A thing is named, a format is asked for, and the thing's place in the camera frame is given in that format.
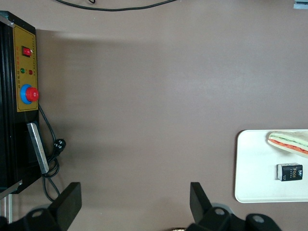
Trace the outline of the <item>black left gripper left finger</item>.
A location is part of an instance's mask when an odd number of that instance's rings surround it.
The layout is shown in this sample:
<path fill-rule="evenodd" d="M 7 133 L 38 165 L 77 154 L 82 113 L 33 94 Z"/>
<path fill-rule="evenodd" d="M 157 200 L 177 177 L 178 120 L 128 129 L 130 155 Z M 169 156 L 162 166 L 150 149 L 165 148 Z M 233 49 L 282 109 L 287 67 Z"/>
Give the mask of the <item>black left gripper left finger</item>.
<path fill-rule="evenodd" d="M 7 218 L 1 217 L 0 229 L 2 231 L 66 231 L 81 207 L 81 184 L 72 182 L 48 207 L 33 209 L 12 223 L 9 223 Z"/>

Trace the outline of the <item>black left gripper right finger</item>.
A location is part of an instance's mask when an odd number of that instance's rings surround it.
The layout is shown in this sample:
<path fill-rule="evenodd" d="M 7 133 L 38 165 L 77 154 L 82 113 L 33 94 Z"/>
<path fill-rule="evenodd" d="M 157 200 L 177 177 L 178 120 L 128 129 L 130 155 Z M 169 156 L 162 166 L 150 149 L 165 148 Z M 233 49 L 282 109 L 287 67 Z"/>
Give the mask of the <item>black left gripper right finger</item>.
<path fill-rule="evenodd" d="M 263 214 L 249 214 L 240 219 L 221 206 L 210 203 L 198 182 L 190 184 L 190 209 L 194 223 L 188 231 L 280 231 L 276 222 Z"/>

